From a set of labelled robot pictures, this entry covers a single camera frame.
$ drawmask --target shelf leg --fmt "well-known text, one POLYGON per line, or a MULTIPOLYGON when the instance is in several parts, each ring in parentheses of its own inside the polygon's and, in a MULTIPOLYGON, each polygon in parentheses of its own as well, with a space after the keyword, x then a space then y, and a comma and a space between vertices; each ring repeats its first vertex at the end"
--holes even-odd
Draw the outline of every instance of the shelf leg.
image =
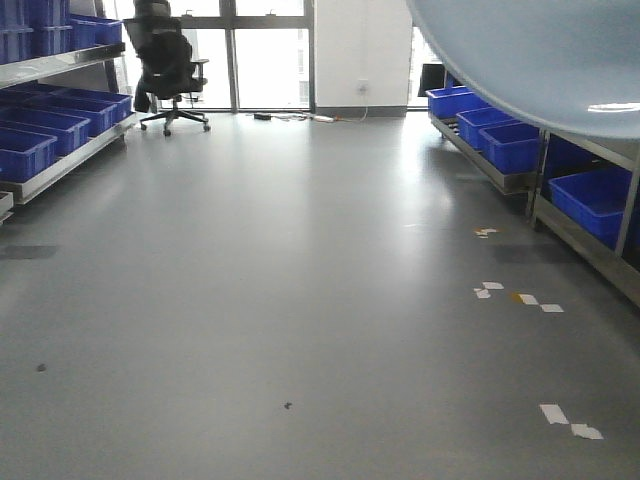
POLYGON ((633 217, 633 211, 636 207, 636 199, 638 197, 638 184, 640 183, 640 152, 636 156, 633 175, 629 185, 629 193, 627 195, 627 204, 624 208, 622 216, 622 224, 620 225, 620 234, 618 235, 618 243, 616 244, 616 256, 621 257, 627 245, 627 236, 629 234, 629 226, 633 217))
POLYGON ((530 225, 536 229, 537 219, 535 215, 535 204, 538 195, 542 194, 544 184, 544 172, 547 168, 547 156, 549 153, 549 142, 551 133, 548 130, 540 129, 540 150, 538 151, 538 166, 536 168, 536 180, 534 187, 529 190, 529 200, 527 202, 526 215, 530 225))

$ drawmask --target paper scrap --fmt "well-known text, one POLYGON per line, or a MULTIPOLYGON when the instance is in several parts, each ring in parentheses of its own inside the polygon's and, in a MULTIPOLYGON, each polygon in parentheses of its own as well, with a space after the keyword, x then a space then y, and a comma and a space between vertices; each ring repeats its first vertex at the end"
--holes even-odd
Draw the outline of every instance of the paper scrap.
POLYGON ((571 425, 571 431, 576 437, 586 438, 587 440, 604 440, 602 434, 586 423, 575 423, 571 425))
POLYGON ((504 290, 504 286, 497 282, 482 282, 482 285, 484 285, 484 288, 487 290, 504 290))
POLYGON ((564 310, 560 305, 555 304, 546 304, 540 305, 540 308, 546 313, 564 313, 564 310))
POLYGON ((489 290, 483 290, 482 288, 474 288, 473 289, 474 292, 476 292, 476 295, 478 296, 478 298, 491 298, 491 294, 489 293, 489 290))
POLYGON ((533 295, 519 293, 518 296, 520 297, 520 300, 522 300, 522 303, 524 303, 525 305, 540 305, 536 297, 534 297, 533 295))
POLYGON ((489 236, 490 233, 499 233, 500 230, 496 230, 495 228, 478 228, 475 231, 475 234, 478 236, 489 236))
POLYGON ((540 409, 551 425, 555 423, 560 425, 569 425, 569 420, 567 420, 567 417, 564 415, 564 412, 559 405, 543 404, 540 405, 540 409))

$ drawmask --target shelving unit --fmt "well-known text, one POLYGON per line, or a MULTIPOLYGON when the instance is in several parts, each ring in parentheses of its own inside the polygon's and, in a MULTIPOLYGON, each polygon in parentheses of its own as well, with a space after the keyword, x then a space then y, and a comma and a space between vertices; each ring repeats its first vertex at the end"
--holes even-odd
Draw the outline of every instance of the shelving unit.
POLYGON ((611 250, 543 197, 541 178, 546 168, 545 152, 540 155, 536 179, 538 186, 530 197, 528 210, 531 212, 532 225, 536 226, 538 222, 546 225, 631 301, 640 305, 640 271, 623 257, 632 213, 637 203, 640 180, 640 143, 592 140, 564 133, 553 134, 632 172, 620 234, 615 250, 611 250))
MULTIPOLYGON (((111 60, 119 57, 124 49, 124 43, 120 43, 0 65, 0 88, 39 80, 111 60)), ((51 167, 25 183, 0 182, 0 191, 3 191, 0 192, 0 223, 6 219, 6 215, 10 215, 8 212, 14 202, 18 205, 24 205, 33 200, 67 173, 122 137, 136 123, 137 115, 133 114, 101 135, 90 138, 85 145, 59 159, 51 167)))
POLYGON ((489 177, 500 193, 503 195, 511 195, 515 193, 526 193, 534 189, 536 184, 535 172, 505 175, 458 136, 456 129, 457 121, 455 118, 439 119, 432 113, 429 113, 429 118, 433 126, 436 127, 447 140, 453 143, 467 159, 489 177))
POLYGON ((0 192, 0 225, 11 216, 13 208, 13 194, 10 192, 0 192))
POLYGON ((89 142, 84 144, 82 147, 66 157, 61 158, 51 167, 47 168, 29 181, 25 183, 0 182, 0 190, 6 190, 13 193, 15 203, 18 205, 25 205, 64 177, 67 173, 82 165, 104 147, 122 137, 122 135, 124 135, 128 129, 133 127, 137 121, 137 115, 130 115, 103 134, 90 139, 89 142))
POLYGON ((124 43, 118 43, 0 65, 0 88, 112 60, 119 57, 124 49, 124 43))

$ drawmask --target white round object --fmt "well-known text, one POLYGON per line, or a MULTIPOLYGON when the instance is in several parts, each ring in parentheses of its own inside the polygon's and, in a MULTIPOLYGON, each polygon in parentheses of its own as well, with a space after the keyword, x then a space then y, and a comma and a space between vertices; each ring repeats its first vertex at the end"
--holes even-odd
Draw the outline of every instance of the white round object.
POLYGON ((447 69, 533 125, 640 139, 640 1, 407 0, 447 69))

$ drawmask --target glass window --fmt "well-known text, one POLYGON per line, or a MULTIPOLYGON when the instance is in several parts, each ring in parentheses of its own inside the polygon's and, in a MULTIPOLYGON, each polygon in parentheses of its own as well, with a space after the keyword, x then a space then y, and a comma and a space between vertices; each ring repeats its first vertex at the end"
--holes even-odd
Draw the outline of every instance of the glass window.
POLYGON ((194 17, 219 17, 220 2, 218 0, 171 0, 171 15, 179 17, 189 14, 194 17))
POLYGON ((440 63, 440 60, 425 42, 420 29, 413 28, 413 41, 411 44, 411 71, 409 73, 409 106, 426 107, 428 102, 426 97, 419 97, 420 77, 422 76, 422 65, 425 63, 440 63))
MULTIPOLYGON (((193 47, 193 58, 206 58, 204 77, 208 80, 202 93, 195 93, 193 107, 230 108, 229 71, 224 30, 184 30, 183 34, 193 47)), ((191 101, 186 98, 181 107, 189 108, 191 101)))
POLYGON ((240 108, 308 108, 309 31, 238 30, 240 108))
POLYGON ((236 13, 239 16, 272 14, 301 17, 304 15, 304 0, 236 0, 236 13))
MULTIPOLYGON (((193 0, 171 0, 171 14, 174 17, 179 17, 188 13, 194 17, 219 17, 220 16, 220 3, 218 0, 199 0, 194 2, 193 0)), ((132 0, 114 0, 114 10, 117 18, 133 18, 135 14, 135 7, 132 0)), ((109 11, 107 5, 110 2, 105 3, 105 9, 109 11)))

